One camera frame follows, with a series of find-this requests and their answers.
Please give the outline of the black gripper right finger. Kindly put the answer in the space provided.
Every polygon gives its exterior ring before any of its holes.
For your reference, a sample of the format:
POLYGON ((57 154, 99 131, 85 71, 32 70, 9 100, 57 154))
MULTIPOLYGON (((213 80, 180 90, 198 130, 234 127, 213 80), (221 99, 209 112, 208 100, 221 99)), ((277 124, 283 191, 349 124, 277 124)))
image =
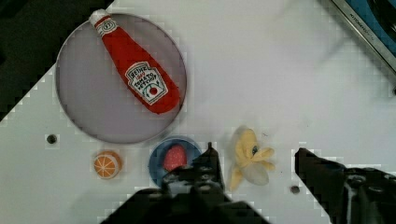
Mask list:
POLYGON ((375 168, 347 168, 306 148, 294 154, 295 173, 332 224, 396 224, 395 176, 375 168))

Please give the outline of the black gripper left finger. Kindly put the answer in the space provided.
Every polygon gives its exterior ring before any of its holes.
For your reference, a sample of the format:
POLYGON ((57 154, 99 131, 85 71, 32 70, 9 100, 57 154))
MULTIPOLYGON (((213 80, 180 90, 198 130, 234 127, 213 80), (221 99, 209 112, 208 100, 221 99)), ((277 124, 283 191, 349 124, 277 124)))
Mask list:
POLYGON ((207 143, 207 150, 193 159, 191 164, 177 167, 162 180, 162 190, 172 197, 188 194, 192 189, 212 188, 224 191, 219 153, 211 142, 207 143))

